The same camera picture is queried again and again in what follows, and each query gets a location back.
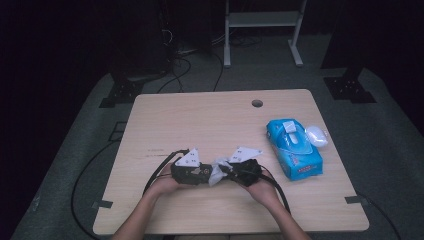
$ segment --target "black cable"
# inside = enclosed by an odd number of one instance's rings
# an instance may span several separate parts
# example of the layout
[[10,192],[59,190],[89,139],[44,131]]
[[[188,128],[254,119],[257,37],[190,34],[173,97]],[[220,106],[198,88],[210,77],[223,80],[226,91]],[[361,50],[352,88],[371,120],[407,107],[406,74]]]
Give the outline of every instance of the black cable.
[[74,198],[75,198],[75,192],[78,186],[78,183],[81,179],[81,176],[84,174],[85,170],[87,170],[88,166],[90,166],[90,164],[104,151],[106,150],[108,147],[110,147],[112,144],[117,143],[117,142],[121,142],[121,139],[116,139],[111,141],[109,144],[107,144],[106,146],[104,146],[102,149],[100,149],[89,161],[88,163],[84,166],[84,168],[82,169],[82,171],[80,172],[80,174],[77,177],[77,180],[74,183],[74,187],[72,189],[72,194],[71,194],[71,212],[72,212],[72,217],[74,218],[75,222],[77,223],[78,227],[85,233],[87,234],[89,237],[91,237],[92,239],[99,239],[97,236],[95,236],[94,234],[92,234],[91,232],[89,232],[87,229],[84,228],[84,226],[81,224],[81,222],[78,220],[78,217],[75,213],[75,209],[74,209]]
[[213,92],[215,92],[216,91],[216,87],[218,86],[219,80],[221,80],[221,76],[222,76],[222,73],[224,71],[224,63],[222,63],[221,58],[216,53],[213,53],[213,55],[215,55],[215,57],[218,58],[219,64],[221,65],[221,71],[219,73],[218,79],[216,80],[215,86],[213,87]]
[[177,78],[178,85],[180,85],[180,90],[179,90],[179,92],[184,92],[183,84],[181,83],[180,77],[179,77],[179,76],[177,76],[177,74],[175,74],[175,69],[174,69],[174,68],[172,68],[172,75],[174,75],[174,77],[176,77],[176,78]]
[[190,63],[190,61],[188,61],[187,59],[184,59],[184,58],[181,58],[180,60],[183,60],[183,61],[185,61],[187,64],[188,64],[188,68],[187,68],[187,70],[186,71],[184,71],[181,75],[179,75],[179,76],[177,76],[177,77],[175,77],[175,78],[173,78],[173,79],[171,79],[171,80],[169,80],[168,82],[166,82],[165,84],[163,84],[162,85],[162,87],[160,87],[159,88],[159,90],[156,92],[156,93],[160,93],[160,91],[162,91],[162,89],[163,88],[165,88],[168,84],[170,84],[172,81],[175,81],[175,80],[179,80],[179,78],[180,77],[182,77],[182,76],[184,76],[184,75],[186,75],[189,71],[190,71],[190,69],[191,69],[191,63]]
[[399,231],[397,230],[395,224],[392,222],[392,220],[389,218],[389,216],[381,209],[371,198],[367,197],[366,195],[362,194],[361,192],[355,190],[356,194],[359,196],[365,198],[371,205],[373,205],[380,213],[383,215],[383,217],[387,220],[387,222],[392,227],[394,233],[396,234],[397,239],[401,240],[401,236],[399,234]]
[[275,180],[275,177],[272,175],[271,171],[268,170],[268,168],[266,168],[262,165],[259,165],[259,166],[261,166],[261,168],[265,169],[269,173],[269,175],[271,175],[271,178]]
[[177,54],[177,56],[175,56],[175,58],[178,59],[178,58],[187,57],[187,56],[193,55],[193,54],[198,53],[198,52],[200,52],[200,49],[189,50],[186,53],[180,53],[180,52],[178,52],[178,54]]
[[265,176],[265,175],[263,175],[263,174],[259,175],[259,178],[261,178],[261,179],[263,179],[263,180],[265,180],[265,181],[267,181],[267,182],[271,183],[271,184],[272,184],[272,185],[273,185],[273,186],[277,189],[278,193],[279,193],[279,194],[280,194],[280,196],[281,196],[281,200],[283,200],[284,207],[286,207],[287,212],[289,212],[289,213],[291,214],[290,206],[289,206],[289,203],[287,202],[286,195],[284,195],[283,189],[282,189],[282,188],[281,188],[281,186],[277,183],[277,181],[275,181],[274,179],[272,179],[272,178],[270,178],[270,177],[268,177],[268,176]]
[[163,162],[159,165],[159,167],[153,172],[152,176],[150,176],[149,180],[146,183],[146,186],[144,187],[143,190],[143,195],[144,193],[146,193],[147,189],[149,189],[150,185],[152,185],[153,181],[156,180],[156,178],[158,178],[158,174],[160,173],[160,171],[162,171],[162,168],[165,167],[165,165],[171,161],[171,159],[173,159],[178,153],[182,153],[184,155],[186,155],[189,152],[189,150],[179,150],[176,152],[171,153],[167,158],[165,158],[165,160],[163,160]]

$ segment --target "black tape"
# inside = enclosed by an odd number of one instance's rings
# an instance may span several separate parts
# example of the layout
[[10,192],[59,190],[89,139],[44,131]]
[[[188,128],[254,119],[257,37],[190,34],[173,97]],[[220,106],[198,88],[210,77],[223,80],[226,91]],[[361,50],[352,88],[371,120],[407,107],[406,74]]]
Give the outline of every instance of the black tape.
[[112,204],[113,204],[113,202],[102,200],[100,202],[94,202],[93,205],[91,205],[91,207],[94,208],[94,209],[99,209],[101,207],[102,208],[112,208]]
[[345,200],[347,204],[360,203],[362,206],[368,205],[368,201],[365,198],[360,196],[345,197]]

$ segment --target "blue packaging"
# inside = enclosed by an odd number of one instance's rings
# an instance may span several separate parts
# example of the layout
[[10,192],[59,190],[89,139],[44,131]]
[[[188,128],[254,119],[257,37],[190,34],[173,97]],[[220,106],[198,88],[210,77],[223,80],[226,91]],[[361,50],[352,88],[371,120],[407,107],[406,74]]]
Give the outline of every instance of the blue packaging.
[[322,157],[298,121],[271,120],[267,135],[287,178],[294,181],[322,174]]

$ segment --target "gray carpet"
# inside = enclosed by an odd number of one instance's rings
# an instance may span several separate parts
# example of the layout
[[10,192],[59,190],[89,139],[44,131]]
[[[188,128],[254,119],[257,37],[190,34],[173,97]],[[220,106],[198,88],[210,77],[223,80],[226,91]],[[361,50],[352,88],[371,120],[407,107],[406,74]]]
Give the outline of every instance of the gray carpet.
[[[384,82],[368,70],[359,81],[377,103],[352,104],[333,100],[323,77],[340,76],[344,69],[320,70],[329,35],[300,36],[304,61],[297,68],[289,36],[264,37],[260,44],[232,48],[232,67],[224,69],[216,91],[267,89],[310,90],[331,133],[354,188],[374,201],[399,230],[402,239],[424,239],[424,140],[387,92]],[[222,47],[214,51],[222,58]],[[212,91],[221,66],[214,55],[194,54],[190,71],[181,77],[185,92]],[[177,61],[176,74],[187,69]],[[173,76],[147,83],[143,93],[156,91]],[[99,108],[113,85],[105,75],[87,98],[47,173],[33,204],[13,239],[90,239],[73,220],[70,203],[75,181],[84,166],[108,141],[115,124],[127,121],[131,104]],[[178,92],[177,82],[162,92]],[[116,132],[113,138],[119,137]],[[119,143],[100,153],[82,175],[75,191],[75,213],[91,231]],[[364,232],[310,233],[313,239],[396,239],[393,229],[372,205],[364,206],[370,227]]]

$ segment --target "white metal frame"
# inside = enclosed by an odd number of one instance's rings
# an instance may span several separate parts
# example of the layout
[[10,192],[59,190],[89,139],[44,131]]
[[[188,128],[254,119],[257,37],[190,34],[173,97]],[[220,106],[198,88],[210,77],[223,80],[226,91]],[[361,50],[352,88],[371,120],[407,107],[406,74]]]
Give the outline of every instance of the white metal frame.
[[290,51],[292,52],[296,66],[302,67],[303,61],[297,50],[297,40],[300,27],[305,13],[306,2],[303,0],[299,11],[288,12],[241,12],[230,13],[230,1],[226,1],[225,6],[225,45],[224,45],[224,67],[231,66],[230,51],[230,28],[232,27],[276,27],[294,26],[293,39],[288,40]]

